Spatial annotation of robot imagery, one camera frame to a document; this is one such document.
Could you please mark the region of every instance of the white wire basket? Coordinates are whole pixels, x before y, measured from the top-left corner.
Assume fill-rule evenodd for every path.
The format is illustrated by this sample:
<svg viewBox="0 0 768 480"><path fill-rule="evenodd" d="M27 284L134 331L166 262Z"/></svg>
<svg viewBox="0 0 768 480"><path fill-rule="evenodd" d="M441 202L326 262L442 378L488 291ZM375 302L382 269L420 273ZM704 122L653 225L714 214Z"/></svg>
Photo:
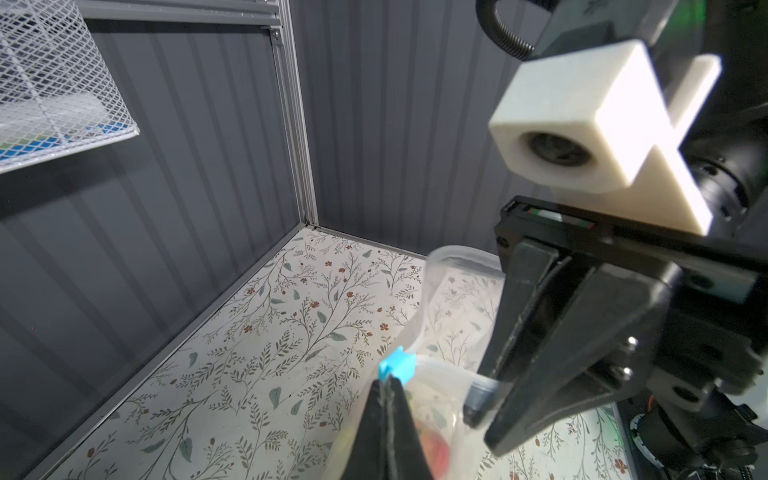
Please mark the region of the white wire basket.
<svg viewBox="0 0 768 480"><path fill-rule="evenodd" d="M138 133L74 0L0 0L0 174Z"/></svg>

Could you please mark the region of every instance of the black coiled cable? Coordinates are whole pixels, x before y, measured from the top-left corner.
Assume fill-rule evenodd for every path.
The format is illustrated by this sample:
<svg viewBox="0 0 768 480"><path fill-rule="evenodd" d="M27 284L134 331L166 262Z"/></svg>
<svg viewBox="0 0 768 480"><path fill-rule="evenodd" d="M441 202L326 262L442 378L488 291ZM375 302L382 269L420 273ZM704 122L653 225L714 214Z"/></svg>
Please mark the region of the black coiled cable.
<svg viewBox="0 0 768 480"><path fill-rule="evenodd" d="M529 44L516 34L512 33L496 11L498 0L477 0L475 12L480 22L480 27L485 34L502 50L520 60L527 60L533 52L533 45ZM550 12L557 6L558 0L530 0L536 5L546 8Z"/></svg>
<svg viewBox="0 0 768 480"><path fill-rule="evenodd" d="M752 479L752 469L746 466L739 467L739 473L741 474L742 480L753 480Z"/></svg>

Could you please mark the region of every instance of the floral pattern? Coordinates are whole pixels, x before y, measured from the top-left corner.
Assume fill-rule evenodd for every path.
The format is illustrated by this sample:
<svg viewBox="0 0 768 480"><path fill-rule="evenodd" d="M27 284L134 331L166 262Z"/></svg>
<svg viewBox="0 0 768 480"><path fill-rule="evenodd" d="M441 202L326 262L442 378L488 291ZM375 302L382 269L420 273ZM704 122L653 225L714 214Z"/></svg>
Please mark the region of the floral pattern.
<svg viewBox="0 0 768 480"><path fill-rule="evenodd" d="M366 380L419 307L424 260L301 230L76 449L54 480L319 478ZM421 353L476 368L501 282L446 278ZM611 408L478 478L628 478Z"/></svg>

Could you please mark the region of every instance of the bolt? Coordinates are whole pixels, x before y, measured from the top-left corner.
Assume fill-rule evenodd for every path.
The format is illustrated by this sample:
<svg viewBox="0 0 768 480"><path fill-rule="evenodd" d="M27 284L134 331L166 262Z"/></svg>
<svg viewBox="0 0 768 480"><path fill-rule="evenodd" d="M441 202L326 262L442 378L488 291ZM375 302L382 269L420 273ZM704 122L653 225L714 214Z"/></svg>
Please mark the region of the bolt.
<svg viewBox="0 0 768 480"><path fill-rule="evenodd" d="M637 341L637 339L631 336L627 339L627 342L624 344L624 350L628 352L634 352L637 349L638 344L639 342Z"/></svg>
<svg viewBox="0 0 768 480"><path fill-rule="evenodd" d="M632 378L632 369L628 366L612 366L611 371L620 379L624 380L625 382Z"/></svg>

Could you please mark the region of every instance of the clear plastic container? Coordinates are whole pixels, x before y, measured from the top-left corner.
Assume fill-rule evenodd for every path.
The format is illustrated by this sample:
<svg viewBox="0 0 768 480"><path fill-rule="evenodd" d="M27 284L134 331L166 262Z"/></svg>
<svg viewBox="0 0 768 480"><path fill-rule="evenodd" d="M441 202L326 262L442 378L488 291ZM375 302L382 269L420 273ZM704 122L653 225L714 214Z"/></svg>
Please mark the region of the clear plastic container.
<svg viewBox="0 0 768 480"><path fill-rule="evenodd" d="M423 279L419 309L389 351L402 346L407 353L419 354L416 374L405 389L422 432L422 449L440 474L435 480L472 478L485 450L484 429L464 424L462 406L470 386L480 385L489 392L495 388L495 381L473 372L493 332L504 274L497 256L449 246L430 253ZM376 378L377 372L371 372L333 443L323 480L337 480L344 472Z"/></svg>

